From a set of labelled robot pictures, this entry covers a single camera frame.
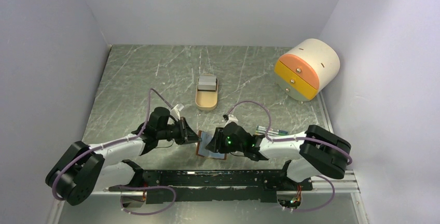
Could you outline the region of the brown leather card holder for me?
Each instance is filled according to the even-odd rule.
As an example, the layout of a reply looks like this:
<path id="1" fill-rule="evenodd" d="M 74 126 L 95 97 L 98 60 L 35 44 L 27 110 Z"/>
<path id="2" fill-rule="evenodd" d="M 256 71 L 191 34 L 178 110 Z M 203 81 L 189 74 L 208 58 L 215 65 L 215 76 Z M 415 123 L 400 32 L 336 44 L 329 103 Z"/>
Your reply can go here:
<path id="1" fill-rule="evenodd" d="M 196 155 L 205 159 L 226 160 L 227 156 L 224 153 L 213 152 L 210 148 L 210 143 L 213 135 L 205 131 L 198 131 L 200 142 L 197 143 Z"/>

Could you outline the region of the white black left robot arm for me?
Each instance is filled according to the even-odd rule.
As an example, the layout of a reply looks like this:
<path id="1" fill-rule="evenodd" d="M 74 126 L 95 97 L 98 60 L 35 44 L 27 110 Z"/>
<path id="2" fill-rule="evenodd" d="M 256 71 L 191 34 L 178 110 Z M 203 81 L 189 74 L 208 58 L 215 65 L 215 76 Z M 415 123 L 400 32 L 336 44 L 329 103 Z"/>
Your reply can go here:
<path id="1" fill-rule="evenodd" d="M 136 191 L 148 183 L 144 170 L 133 159 L 154 150 L 162 140 L 186 145 L 201 138 L 178 110 L 156 107 L 147 121 L 123 138 L 94 145 L 72 143 L 49 171 L 45 183 L 58 200 L 72 206 L 104 188 L 125 186 Z"/>

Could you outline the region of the beige oval tray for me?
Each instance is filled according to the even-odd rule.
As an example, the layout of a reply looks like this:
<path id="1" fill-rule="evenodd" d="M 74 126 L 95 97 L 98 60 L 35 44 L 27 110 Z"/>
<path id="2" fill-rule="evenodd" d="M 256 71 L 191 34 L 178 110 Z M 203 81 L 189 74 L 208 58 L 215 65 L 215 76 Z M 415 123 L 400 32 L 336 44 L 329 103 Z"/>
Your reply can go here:
<path id="1" fill-rule="evenodd" d="M 211 111 L 217 107 L 218 103 L 218 87 L 216 91 L 198 91 L 196 85 L 195 103 L 199 110 Z"/>

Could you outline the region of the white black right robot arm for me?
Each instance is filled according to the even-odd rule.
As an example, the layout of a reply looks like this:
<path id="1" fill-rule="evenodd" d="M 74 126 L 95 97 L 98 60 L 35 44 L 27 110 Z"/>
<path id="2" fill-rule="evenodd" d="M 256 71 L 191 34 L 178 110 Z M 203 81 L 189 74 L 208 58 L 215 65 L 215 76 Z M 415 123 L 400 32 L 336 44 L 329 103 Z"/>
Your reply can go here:
<path id="1" fill-rule="evenodd" d="M 318 175 L 342 179 L 353 161 L 349 142 L 314 124 L 297 134 L 265 136 L 252 135 L 235 121 L 228 121 L 216 128 L 205 148 L 214 153 L 241 152 L 252 161 L 286 158 L 280 184 L 287 190 Z"/>

